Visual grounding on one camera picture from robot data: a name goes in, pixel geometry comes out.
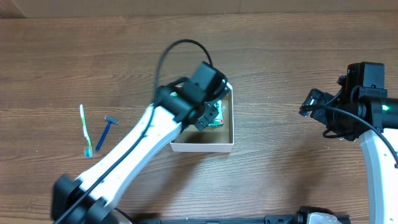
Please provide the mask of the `green white soap packet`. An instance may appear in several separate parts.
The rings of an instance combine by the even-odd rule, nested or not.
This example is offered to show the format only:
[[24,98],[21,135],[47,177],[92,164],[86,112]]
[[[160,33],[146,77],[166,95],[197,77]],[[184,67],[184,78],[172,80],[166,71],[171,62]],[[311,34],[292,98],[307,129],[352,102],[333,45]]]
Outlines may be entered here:
[[214,119],[212,119],[212,121],[208,124],[208,127],[210,127],[210,128],[219,128],[219,127],[222,127],[222,125],[224,124],[222,100],[218,100],[214,104],[214,106],[217,109],[218,115]]

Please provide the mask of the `blue disposable razor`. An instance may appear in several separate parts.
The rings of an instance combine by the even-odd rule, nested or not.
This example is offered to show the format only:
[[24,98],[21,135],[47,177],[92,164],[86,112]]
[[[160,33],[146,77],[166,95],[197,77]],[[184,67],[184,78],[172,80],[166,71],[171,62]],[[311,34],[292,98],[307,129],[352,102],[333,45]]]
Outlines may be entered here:
[[102,135],[101,135],[101,137],[100,137],[100,139],[99,139],[99,141],[98,141],[96,147],[95,147],[95,151],[99,151],[99,150],[101,149],[101,147],[102,147],[102,145],[103,145],[103,142],[104,142],[104,140],[106,139],[106,136],[107,136],[107,134],[108,134],[108,132],[109,132],[109,130],[110,130],[111,125],[112,125],[112,124],[118,124],[118,123],[119,123],[118,120],[116,120],[116,119],[114,119],[114,118],[112,118],[112,117],[110,117],[110,116],[105,116],[104,119],[105,119],[108,123],[107,123],[107,125],[106,125],[106,127],[105,127],[105,129],[104,129],[104,131],[103,131],[103,133],[102,133]]

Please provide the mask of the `green white toothbrush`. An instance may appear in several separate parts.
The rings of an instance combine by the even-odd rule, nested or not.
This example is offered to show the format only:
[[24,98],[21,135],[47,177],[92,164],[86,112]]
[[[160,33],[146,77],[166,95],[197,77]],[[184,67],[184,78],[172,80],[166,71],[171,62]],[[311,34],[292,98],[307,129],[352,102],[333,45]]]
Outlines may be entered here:
[[81,118],[81,122],[82,122],[83,136],[88,143],[88,145],[84,149],[84,155],[86,158],[92,158],[93,157],[93,148],[92,148],[92,144],[91,144],[90,135],[88,134],[88,130],[87,130],[84,106],[80,105],[79,109],[80,109],[80,118]]

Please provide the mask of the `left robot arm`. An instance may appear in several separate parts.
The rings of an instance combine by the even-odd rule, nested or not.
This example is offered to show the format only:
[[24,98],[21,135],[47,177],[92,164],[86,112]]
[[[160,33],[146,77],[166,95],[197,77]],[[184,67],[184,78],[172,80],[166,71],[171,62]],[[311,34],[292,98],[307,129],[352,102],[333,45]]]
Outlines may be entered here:
[[155,102],[111,152],[75,180],[63,175],[56,181],[51,217],[56,223],[130,223],[116,208],[130,183],[186,127],[204,130],[218,115],[215,103],[230,91],[225,75],[206,62],[191,78],[158,87]]

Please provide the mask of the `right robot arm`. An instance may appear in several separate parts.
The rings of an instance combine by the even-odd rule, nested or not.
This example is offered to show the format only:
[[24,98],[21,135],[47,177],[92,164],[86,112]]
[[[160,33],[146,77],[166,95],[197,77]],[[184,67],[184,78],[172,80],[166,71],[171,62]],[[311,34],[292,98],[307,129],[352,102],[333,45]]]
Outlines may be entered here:
[[397,223],[397,99],[388,97],[384,75],[382,63],[352,63],[336,95],[313,88],[299,111],[325,125],[324,138],[359,139],[370,223]]

